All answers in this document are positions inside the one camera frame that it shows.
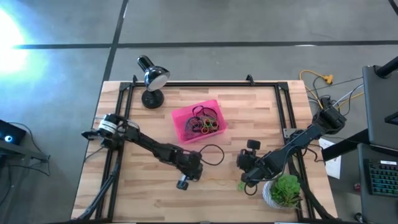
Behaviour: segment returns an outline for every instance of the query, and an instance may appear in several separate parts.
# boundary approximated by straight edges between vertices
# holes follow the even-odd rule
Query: white pot
[[[278,203],[276,203],[272,197],[271,197],[271,186],[274,183],[274,181],[267,181],[264,184],[264,188],[262,189],[262,197],[264,198],[264,200],[266,201],[266,203],[271,207],[271,208],[276,208],[276,209],[286,209],[286,210],[290,210],[290,209],[294,209],[294,208],[290,208],[290,207],[283,207],[280,206]]]

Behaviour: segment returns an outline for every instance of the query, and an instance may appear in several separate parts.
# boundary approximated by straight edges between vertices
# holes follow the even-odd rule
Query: green plant
[[[294,175],[283,175],[272,183],[271,198],[283,207],[295,207],[301,201],[300,184]]]

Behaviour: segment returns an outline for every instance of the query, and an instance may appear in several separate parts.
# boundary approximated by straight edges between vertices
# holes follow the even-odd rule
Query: wooden table
[[[114,113],[119,84],[104,83],[96,116]],[[304,129],[312,120],[304,84],[302,81],[288,81],[288,84],[297,127]],[[144,88],[134,88],[130,110],[130,119],[141,127],[143,133],[158,142],[177,144],[188,150],[199,150],[205,144],[217,144],[224,149],[225,159],[216,167],[204,164],[200,181],[190,182],[188,190],[182,191],[175,186],[181,176],[177,169],[160,163],[149,151],[127,142],[114,222],[287,222],[297,219],[295,212],[272,209],[263,201],[263,184],[259,184],[257,194],[252,197],[238,191],[242,171],[236,167],[236,156],[241,149],[246,148],[246,141],[261,141],[261,149],[257,153],[260,156],[283,146],[273,88],[163,87],[164,104],[154,110],[143,107],[143,91]],[[221,106],[228,124],[225,133],[189,145],[179,144],[171,111],[211,99],[216,99]],[[94,127],[98,125],[99,120],[96,120]],[[99,147],[100,141],[90,142],[87,154]],[[322,157],[318,148],[312,149]],[[103,150],[85,162],[73,218],[82,214],[98,193],[105,157],[106,150]],[[208,148],[203,151],[203,158],[217,162],[221,154],[217,149]],[[326,210],[337,217],[325,166],[321,162],[315,163],[314,158],[311,153],[304,157],[310,188]],[[105,201],[105,214],[107,206],[108,202]],[[303,204],[302,207],[306,217],[306,206]]]

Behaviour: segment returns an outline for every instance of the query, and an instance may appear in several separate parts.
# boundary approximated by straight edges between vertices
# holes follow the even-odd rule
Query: desk lamp
[[[155,66],[145,55],[137,59],[138,65],[144,71],[144,83],[147,90],[142,94],[142,104],[149,109],[162,106],[164,95],[159,90],[170,78],[170,72],[160,66]]]

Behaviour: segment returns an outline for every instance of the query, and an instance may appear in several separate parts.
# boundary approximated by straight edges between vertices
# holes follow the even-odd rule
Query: paper sheet
[[[319,145],[326,149],[329,146],[334,145],[335,143],[328,141],[326,139],[319,139]],[[340,179],[340,167],[341,167],[341,156],[338,156],[332,160],[326,162],[326,173],[330,177],[334,177],[336,179]]]

